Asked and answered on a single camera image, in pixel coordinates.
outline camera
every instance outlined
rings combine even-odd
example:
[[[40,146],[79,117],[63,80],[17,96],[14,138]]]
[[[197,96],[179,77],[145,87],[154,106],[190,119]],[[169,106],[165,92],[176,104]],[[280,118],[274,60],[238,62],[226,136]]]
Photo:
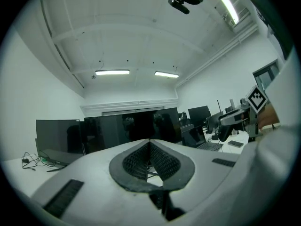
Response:
[[[188,8],[186,8],[183,4],[184,4],[184,1],[183,0],[168,0],[168,3],[176,8],[177,10],[181,11],[182,13],[184,14],[189,14],[190,11]]]

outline window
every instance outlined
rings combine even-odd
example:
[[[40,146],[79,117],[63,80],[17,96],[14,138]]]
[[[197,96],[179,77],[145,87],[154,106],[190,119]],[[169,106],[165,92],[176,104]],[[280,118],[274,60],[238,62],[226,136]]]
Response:
[[[273,62],[272,64],[267,65],[253,73],[257,85],[262,91],[266,90],[266,88],[269,86],[269,84],[271,84],[278,74],[279,69],[276,62]]]

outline computer monitor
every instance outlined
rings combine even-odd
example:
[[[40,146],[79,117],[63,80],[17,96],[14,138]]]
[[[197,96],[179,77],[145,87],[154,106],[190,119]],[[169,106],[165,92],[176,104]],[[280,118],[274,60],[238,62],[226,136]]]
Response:
[[[182,141],[176,108],[85,118],[86,153],[140,139]]]
[[[218,128],[218,118],[221,115],[223,115],[223,112],[218,112],[217,114],[212,115],[206,119],[208,131],[213,131],[214,128]]]
[[[206,139],[201,126],[182,133],[182,144],[185,146],[197,148],[205,142]]]
[[[226,113],[233,111],[232,106],[229,106],[228,108],[226,108]]]
[[[206,118],[211,116],[208,106],[188,109],[188,113],[194,127],[205,126]]]
[[[39,157],[69,165],[84,155],[79,120],[36,120]]]

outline ceiling beam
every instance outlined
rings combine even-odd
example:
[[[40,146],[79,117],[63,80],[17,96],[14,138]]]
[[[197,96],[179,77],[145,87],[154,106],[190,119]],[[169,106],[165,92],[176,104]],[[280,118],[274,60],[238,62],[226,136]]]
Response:
[[[233,38],[230,42],[228,42],[222,49],[217,51],[214,56],[208,59],[205,63],[203,63],[198,69],[189,74],[187,77],[182,79],[178,84],[176,84],[176,88],[186,83],[192,77],[200,73],[202,70],[213,64],[216,60],[227,54],[230,50],[236,47],[236,45],[240,44],[243,40],[248,38],[258,29],[257,24],[251,24],[246,29],[244,29],[240,34],[238,34],[235,38]]]
[[[81,55],[82,55],[82,57],[83,57],[85,63],[86,63],[89,67],[91,67],[91,65],[87,62],[87,59],[86,59],[86,57],[85,57],[85,55],[84,55],[84,53],[83,53],[83,50],[81,49],[81,46],[80,46],[80,44],[79,44],[78,34],[76,34],[76,32],[74,31],[74,28],[73,28],[73,26],[72,26],[71,18],[70,18],[69,11],[68,11],[67,1],[66,1],[66,0],[63,0],[63,2],[64,2],[64,8],[65,8],[65,11],[66,11],[66,14],[67,14],[68,22],[69,22],[69,25],[70,25],[70,28],[71,28],[71,36],[74,37],[75,42],[76,42],[76,44],[77,44],[78,47],[79,47],[79,51],[80,51],[80,53],[81,53]]]
[[[92,24],[88,26],[83,26],[81,28],[74,29],[73,31],[63,32],[55,37],[53,37],[53,42],[57,44],[59,41],[73,37],[73,33],[76,35],[80,35],[83,32],[91,32],[91,31],[99,31],[99,30],[111,30],[111,31],[127,31],[133,33],[142,33],[142,34],[151,34],[155,36],[165,37],[166,39],[176,41],[178,43],[182,43],[185,46],[189,47],[190,49],[198,52],[203,53],[204,50],[198,47],[197,45],[191,43],[186,38],[179,36],[175,33],[165,31],[159,28],[154,28],[147,25],[139,25],[139,24],[120,24],[120,23],[108,23],[108,24]]]

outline keyboard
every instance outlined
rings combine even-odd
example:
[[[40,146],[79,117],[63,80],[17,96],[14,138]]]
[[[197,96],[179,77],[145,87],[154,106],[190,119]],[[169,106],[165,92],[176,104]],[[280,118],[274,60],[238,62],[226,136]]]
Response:
[[[208,150],[208,151],[218,151],[220,150],[220,148],[222,147],[223,144],[219,143],[213,143],[213,142],[206,142],[203,145],[201,145],[200,147],[198,147],[198,149],[202,149],[202,150]]]

